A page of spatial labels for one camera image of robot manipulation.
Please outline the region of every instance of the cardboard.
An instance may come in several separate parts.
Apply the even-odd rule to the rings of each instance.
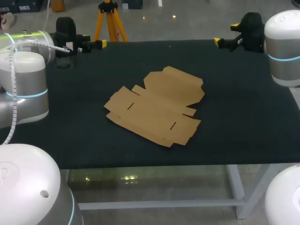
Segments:
[[[203,82],[172,67],[164,71],[149,73],[144,79],[146,89],[122,87],[104,107],[110,120],[157,144],[185,145],[201,122],[186,116],[195,113],[186,106],[201,100]]]

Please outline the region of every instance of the yellow tripod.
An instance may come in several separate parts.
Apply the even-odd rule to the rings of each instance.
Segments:
[[[104,13],[106,13],[110,41],[120,41],[117,27],[120,31],[123,41],[128,41],[128,38],[126,36],[125,30],[122,26],[122,22],[117,11],[118,4],[116,2],[113,3],[112,0],[104,0],[104,2],[102,2],[98,6],[98,8],[99,13],[94,41],[99,40]]]

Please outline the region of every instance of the black tabletop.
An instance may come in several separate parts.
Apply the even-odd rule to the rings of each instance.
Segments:
[[[203,79],[191,107],[202,120],[186,146],[159,146],[106,118],[122,86],[144,87],[150,71],[172,66]],[[108,43],[79,53],[73,69],[47,66],[49,115],[16,127],[12,143],[49,153],[61,169],[300,162],[300,112],[273,82],[267,57],[218,50],[213,41]],[[0,130],[4,140],[9,128]]]

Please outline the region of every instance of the white cable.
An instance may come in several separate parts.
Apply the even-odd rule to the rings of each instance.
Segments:
[[[16,86],[16,81],[15,81],[15,63],[14,63],[14,52],[15,49],[17,48],[17,46],[19,45],[38,45],[38,46],[42,46],[42,47],[46,47],[46,48],[52,48],[61,52],[65,52],[65,53],[69,53],[70,51],[64,48],[60,48],[60,47],[56,47],[53,45],[46,45],[40,42],[36,42],[36,41],[24,41],[21,43],[17,43],[14,44],[10,47],[9,50],[9,63],[10,63],[10,72],[11,72],[11,83],[12,83],[12,91],[13,91],[13,121],[11,124],[11,128],[9,131],[9,134],[6,138],[6,140],[4,141],[3,144],[8,144],[11,140],[11,138],[14,135],[15,132],[15,126],[17,124],[17,86]]]
[[[49,5],[50,5],[50,0],[48,0],[48,5],[47,5],[47,17],[46,17],[46,21],[45,21],[43,30],[45,30],[45,27],[46,27],[47,22],[48,22],[48,17],[49,17]]]

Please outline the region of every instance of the floor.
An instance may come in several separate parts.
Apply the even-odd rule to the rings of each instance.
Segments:
[[[272,15],[294,9],[290,0],[144,0],[142,10],[123,10],[119,14],[129,41],[233,38],[229,25],[238,23],[246,12],[259,12],[265,23]],[[65,0],[66,12],[50,10],[46,31],[55,31],[60,16],[70,16],[77,33],[94,35],[99,0]],[[41,30],[46,9],[40,13],[18,14],[8,32]],[[109,39],[104,20],[101,39]],[[300,92],[292,90],[300,105]],[[239,170],[247,191],[259,165],[241,165]],[[132,176],[130,182],[126,176]],[[170,166],[72,170],[69,185],[79,203],[180,200],[232,197],[225,166]],[[250,218],[237,220],[234,208],[176,208],[83,211],[85,225],[267,225],[263,199]]]

